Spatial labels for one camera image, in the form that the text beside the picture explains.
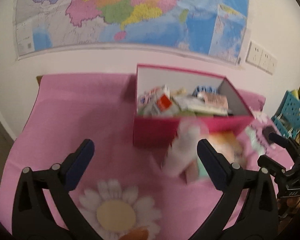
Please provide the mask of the black power adapter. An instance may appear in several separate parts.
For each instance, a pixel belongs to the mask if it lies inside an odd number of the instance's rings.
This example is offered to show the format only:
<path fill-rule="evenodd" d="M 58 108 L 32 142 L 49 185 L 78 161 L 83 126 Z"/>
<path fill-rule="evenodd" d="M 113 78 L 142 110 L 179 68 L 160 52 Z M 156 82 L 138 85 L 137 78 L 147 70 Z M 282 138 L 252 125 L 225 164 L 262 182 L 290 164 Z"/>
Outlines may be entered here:
<path fill-rule="evenodd" d="M 264 127 L 264 128 L 262 129 L 262 134 L 263 134 L 264 138 L 266 139 L 266 141 L 267 141 L 267 143 L 268 143 L 269 145 L 272 145 L 272 144 L 274 143 L 274 142 L 271 141 L 271 139 L 269 138 L 269 135 L 270 135 L 271 133 L 275 133 L 275 134 L 276 134 L 276 131 L 275 131 L 275 129 L 273 128 L 273 126 L 266 126 L 266 127 Z"/>

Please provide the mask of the blue plastic basket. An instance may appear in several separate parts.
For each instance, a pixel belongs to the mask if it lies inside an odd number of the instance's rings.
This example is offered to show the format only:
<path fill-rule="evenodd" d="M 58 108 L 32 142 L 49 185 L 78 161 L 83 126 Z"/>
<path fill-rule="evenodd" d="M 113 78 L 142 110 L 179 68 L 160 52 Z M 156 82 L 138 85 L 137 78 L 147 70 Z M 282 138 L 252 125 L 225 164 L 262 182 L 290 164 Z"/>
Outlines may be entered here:
<path fill-rule="evenodd" d="M 300 99 L 294 91 L 286 91 L 271 120 L 285 138 L 295 139 L 300 133 Z"/>

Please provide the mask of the orange teal tissue box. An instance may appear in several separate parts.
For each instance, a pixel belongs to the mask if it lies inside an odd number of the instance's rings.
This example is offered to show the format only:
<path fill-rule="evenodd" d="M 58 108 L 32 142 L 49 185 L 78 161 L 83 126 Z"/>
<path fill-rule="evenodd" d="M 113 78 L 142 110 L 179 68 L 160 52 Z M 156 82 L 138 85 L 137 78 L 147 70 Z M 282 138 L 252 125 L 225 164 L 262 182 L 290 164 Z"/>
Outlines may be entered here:
<path fill-rule="evenodd" d="M 230 164 L 239 163 L 242 167 L 246 167 L 247 160 L 244 156 L 243 146 L 232 131 L 210 133 L 207 140 L 218 153 L 224 155 Z M 195 183 L 209 176 L 198 156 L 184 172 L 187 184 Z"/>

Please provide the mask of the pink barcode packet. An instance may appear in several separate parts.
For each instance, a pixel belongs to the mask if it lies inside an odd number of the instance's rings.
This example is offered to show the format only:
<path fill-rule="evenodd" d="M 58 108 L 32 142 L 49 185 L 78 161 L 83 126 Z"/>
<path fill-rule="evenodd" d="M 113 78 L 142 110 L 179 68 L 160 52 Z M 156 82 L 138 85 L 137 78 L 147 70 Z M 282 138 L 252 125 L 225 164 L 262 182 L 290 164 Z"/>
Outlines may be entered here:
<path fill-rule="evenodd" d="M 228 109 L 227 97 L 220 94 L 202 92 L 202 98 L 208 105 Z"/>

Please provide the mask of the white plastic bottle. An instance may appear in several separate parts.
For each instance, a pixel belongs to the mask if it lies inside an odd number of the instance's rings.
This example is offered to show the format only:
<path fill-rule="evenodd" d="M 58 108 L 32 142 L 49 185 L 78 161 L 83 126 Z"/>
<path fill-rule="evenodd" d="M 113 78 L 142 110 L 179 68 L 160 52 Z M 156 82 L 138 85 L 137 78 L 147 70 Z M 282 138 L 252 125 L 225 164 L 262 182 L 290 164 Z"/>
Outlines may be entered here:
<path fill-rule="evenodd" d="M 184 118 L 179 122 L 176 136 L 161 162 L 162 172 L 172 178 L 180 176 L 197 157 L 197 145 L 209 135 L 205 122 L 198 118 Z"/>

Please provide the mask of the pink flower tablecloth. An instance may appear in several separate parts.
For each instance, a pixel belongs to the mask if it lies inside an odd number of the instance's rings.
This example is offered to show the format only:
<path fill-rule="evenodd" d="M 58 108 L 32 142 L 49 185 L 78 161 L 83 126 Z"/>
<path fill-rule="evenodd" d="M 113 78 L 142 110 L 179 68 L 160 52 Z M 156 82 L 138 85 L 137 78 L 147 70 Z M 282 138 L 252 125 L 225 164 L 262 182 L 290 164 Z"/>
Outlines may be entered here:
<path fill-rule="evenodd" d="M 104 239 L 188 239 L 222 193 L 210 178 L 187 184 L 161 170 L 165 148 L 133 146 L 135 75 L 58 74 L 42 78 L 27 124 L 0 185 L 0 221 L 12 228 L 23 168 L 47 170 L 85 139 L 95 153 L 70 197 Z"/>

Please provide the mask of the blue checked fabric bow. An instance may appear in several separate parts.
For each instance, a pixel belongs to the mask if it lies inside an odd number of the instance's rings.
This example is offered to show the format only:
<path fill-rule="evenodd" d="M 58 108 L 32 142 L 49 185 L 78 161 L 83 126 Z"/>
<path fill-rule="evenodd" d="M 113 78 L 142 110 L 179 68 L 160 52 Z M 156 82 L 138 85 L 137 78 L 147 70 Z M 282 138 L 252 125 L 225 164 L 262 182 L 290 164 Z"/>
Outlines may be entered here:
<path fill-rule="evenodd" d="M 192 96 L 198 97 L 200 93 L 212 93 L 212 94 L 218 94 L 218 89 L 213 86 L 197 86 L 193 93 Z"/>

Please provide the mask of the red white small packet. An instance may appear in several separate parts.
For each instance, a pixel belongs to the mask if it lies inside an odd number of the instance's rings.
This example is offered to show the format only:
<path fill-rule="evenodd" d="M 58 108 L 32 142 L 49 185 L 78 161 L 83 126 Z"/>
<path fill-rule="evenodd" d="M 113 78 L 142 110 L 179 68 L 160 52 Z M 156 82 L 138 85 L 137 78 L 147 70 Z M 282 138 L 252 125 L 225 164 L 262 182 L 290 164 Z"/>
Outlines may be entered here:
<path fill-rule="evenodd" d="M 155 97 L 154 106 L 160 113 L 163 113 L 172 106 L 172 101 L 166 94 L 160 94 Z"/>

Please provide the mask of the pink cardboard box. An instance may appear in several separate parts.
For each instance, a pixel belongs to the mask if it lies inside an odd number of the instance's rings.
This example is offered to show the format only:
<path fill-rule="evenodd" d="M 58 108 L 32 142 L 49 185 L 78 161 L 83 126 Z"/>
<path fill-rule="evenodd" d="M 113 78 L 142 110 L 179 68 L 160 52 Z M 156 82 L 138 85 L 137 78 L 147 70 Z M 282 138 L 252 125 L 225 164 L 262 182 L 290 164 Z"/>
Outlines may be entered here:
<path fill-rule="evenodd" d="M 197 86 L 213 86 L 228 100 L 228 109 L 208 105 L 192 96 Z M 166 94 L 172 106 L 160 113 L 154 106 L 157 95 Z M 138 64 L 136 69 L 136 110 L 133 144 L 137 147 L 168 146 L 184 118 L 198 118 L 210 132 L 240 133 L 253 114 L 237 89 L 224 76 L 212 73 Z"/>

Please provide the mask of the white wall socket middle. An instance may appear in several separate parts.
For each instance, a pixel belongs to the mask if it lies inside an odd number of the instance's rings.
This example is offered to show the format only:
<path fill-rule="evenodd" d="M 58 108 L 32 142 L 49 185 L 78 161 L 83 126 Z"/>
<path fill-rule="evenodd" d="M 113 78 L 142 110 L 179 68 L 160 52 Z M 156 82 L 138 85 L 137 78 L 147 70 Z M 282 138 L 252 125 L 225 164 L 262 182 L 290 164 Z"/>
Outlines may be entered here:
<path fill-rule="evenodd" d="M 259 61 L 258 66 L 262 69 L 262 70 L 268 70 L 268 66 L 271 60 L 271 53 L 268 52 L 267 50 L 262 50 L 262 54 L 261 54 L 261 58 Z"/>

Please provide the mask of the white wall socket left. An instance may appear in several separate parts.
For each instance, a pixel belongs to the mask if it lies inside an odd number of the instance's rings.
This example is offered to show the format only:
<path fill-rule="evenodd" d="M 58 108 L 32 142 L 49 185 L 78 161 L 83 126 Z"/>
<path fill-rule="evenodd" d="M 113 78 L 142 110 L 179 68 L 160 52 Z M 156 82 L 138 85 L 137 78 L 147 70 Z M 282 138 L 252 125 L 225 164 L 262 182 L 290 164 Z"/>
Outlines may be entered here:
<path fill-rule="evenodd" d="M 258 66 L 261 60 L 263 48 L 256 44 L 254 41 L 250 42 L 247 57 L 245 59 L 246 63 Z"/>

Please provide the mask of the colourful wall map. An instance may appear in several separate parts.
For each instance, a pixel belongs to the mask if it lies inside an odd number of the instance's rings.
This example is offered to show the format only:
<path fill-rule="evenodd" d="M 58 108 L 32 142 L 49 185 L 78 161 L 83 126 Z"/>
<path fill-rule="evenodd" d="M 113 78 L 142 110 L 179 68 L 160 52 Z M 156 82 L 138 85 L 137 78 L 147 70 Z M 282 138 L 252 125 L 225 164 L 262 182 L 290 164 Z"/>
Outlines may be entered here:
<path fill-rule="evenodd" d="M 236 63 L 249 0 L 17 0 L 19 56 L 83 44 L 177 48 Z"/>

